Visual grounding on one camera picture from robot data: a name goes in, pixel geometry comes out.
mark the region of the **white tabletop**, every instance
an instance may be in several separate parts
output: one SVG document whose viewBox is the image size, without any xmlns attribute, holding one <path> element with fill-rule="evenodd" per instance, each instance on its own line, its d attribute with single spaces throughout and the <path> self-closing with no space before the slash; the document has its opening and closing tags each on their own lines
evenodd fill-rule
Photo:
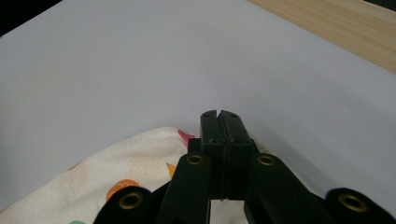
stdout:
<svg viewBox="0 0 396 224">
<path fill-rule="evenodd" d="M 105 146 L 226 109 L 321 196 L 396 216 L 396 76 L 247 1 L 69 1 L 0 38 L 0 208 Z"/>
</svg>

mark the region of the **table surface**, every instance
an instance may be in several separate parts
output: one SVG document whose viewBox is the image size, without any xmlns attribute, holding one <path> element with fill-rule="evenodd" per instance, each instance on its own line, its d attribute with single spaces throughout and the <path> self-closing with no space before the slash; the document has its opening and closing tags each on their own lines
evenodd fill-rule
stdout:
<svg viewBox="0 0 396 224">
<path fill-rule="evenodd" d="M 0 38 L 0 208 L 93 153 L 211 109 L 319 195 L 396 215 L 396 76 L 248 1 L 67 1 Z"/>
</svg>

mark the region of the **white cloth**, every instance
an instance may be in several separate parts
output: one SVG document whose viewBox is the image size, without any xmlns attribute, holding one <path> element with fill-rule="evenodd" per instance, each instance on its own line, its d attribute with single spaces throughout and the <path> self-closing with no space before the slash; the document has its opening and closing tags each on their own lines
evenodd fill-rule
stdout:
<svg viewBox="0 0 396 224">
<path fill-rule="evenodd" d="M 0 223 L 93 223 L 106 199 L 138 184 L 154 191 L 171 179 L 170 166 L 187 153 L 189 136 L 160 128 L 90 156 L 0 213 Z M 241 202 L 213 202 L 211 223 L 247 223 Z"/>
</svg>

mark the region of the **light wood board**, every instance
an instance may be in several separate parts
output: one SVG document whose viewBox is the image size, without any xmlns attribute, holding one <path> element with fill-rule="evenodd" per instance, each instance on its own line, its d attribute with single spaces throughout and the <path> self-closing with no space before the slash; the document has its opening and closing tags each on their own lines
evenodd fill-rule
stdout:
<svg viewBox="0 0 396 224">
<path fill-rule="evenodd" d="M 396 73 L 396 12 L 362 0 L 250 0 Z"/>
</svg>

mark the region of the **wood grain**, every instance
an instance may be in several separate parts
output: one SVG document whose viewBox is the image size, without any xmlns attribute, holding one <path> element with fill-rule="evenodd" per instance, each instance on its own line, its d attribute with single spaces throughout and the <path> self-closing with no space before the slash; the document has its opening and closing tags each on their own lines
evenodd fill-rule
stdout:
<svg viewBox="0 0 396 224">
<path fill-rule="evenodd" d="M 250 0 L 396 73 L 396 12 L 362 0 Z"/>
</svg>

